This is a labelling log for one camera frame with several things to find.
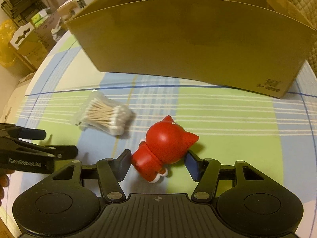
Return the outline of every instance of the table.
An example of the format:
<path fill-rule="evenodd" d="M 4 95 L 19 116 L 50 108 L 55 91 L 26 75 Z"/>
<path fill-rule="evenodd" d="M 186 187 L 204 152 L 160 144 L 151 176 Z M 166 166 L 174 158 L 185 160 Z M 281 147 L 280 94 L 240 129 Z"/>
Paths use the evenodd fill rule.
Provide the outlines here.
<path fill-rule="evenodd" d="M 95 89 L 126 103 L 136 114 L 122 138 L 96 129 L 81 131 L 69 123 Z M 95 164 L 103 158 L 116 158 L 126 148 L 134 152 L 147 129 L 166 115 L 200 136 L 192 147 L 200 158 L 227 165 L 244 160 L 294 192 L 304 205 L 297 234 L 317 237 L 317 80 L 308 63 L 280 100 L 191 80 L 101 73 L 67 32 L 35 74 L 16 123 L 45 129 L 49 140 L 42 144 L 77 145 L 78 159 Z M 193 192 L 197 183 L 182 163 L 172 165 L 170 172 L 170 178 L 149 184 L 131 167 L 120 184 L 126 194 Z M 21 172 L 11 176 L 0 215 L 15 236 L 19 232 L 12 203 L 43 177 Z M 95 182 L 87 185 L 99 192 Z"/>

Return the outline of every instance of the figurine ear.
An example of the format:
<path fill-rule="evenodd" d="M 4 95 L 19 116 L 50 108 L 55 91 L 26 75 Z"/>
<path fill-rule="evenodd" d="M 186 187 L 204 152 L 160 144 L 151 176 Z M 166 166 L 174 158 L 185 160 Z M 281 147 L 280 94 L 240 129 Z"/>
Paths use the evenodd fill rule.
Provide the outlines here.
<path fill-rule="evenodd" d="M 199 140 L 199 136 L 197 136 L 196 134 L 187 131 L 184 132 L 183 142 L 186 149 L 189 149 L 192 145 L 194 145 L 197 140 Z"/>
<path fill-rule="evenodd" d="M 170 123 L 174 122 L 173 118 L 170 115 L 166 116 L 162 121 L 167 121 Z"/>

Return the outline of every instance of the floor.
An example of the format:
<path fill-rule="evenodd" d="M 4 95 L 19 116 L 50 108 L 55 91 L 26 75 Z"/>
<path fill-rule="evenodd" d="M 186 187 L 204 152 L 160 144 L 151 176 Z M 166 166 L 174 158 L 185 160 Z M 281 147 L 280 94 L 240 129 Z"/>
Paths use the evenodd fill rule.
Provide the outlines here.
<path fill-rule="evenodd" d="M 9 98 L 9 101 L 4 107 L 3 113 L 0 117 L 1 123 L 15 123 L 16 114 L 18 113 L 19 107 L 23 100 L 26 89 L 28 88 L 31 79 L 24 81 L 15 88 L 12 95 Z"/>

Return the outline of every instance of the red toy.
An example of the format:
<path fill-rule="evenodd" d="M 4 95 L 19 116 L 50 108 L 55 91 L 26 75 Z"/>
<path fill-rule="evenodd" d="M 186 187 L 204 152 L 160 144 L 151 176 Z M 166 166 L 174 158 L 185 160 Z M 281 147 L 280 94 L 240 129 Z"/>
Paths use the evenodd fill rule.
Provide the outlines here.
<path fill-rule="evenodd" d="M 173 164 L 183 158 L 187 150 L 199 139 L 166 116 L 153 124 L 146 133 L 138 150 L 132 155 L 131 164 L 150 183 L 167 176 L 166 164 Z"/>

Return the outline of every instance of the yellow plastic bag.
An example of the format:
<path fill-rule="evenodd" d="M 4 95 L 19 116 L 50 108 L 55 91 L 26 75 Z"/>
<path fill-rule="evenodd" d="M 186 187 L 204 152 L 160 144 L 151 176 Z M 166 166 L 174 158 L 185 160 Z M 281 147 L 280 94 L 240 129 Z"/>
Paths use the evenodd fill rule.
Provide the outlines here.
<path fill-rule="evenodd" d="M 12 20 L 5 20 L 0 25 L 0 65 L 7 68 L 13 65 L 16 55 L 8 43 L 16 31 L 16 26 Z"/>

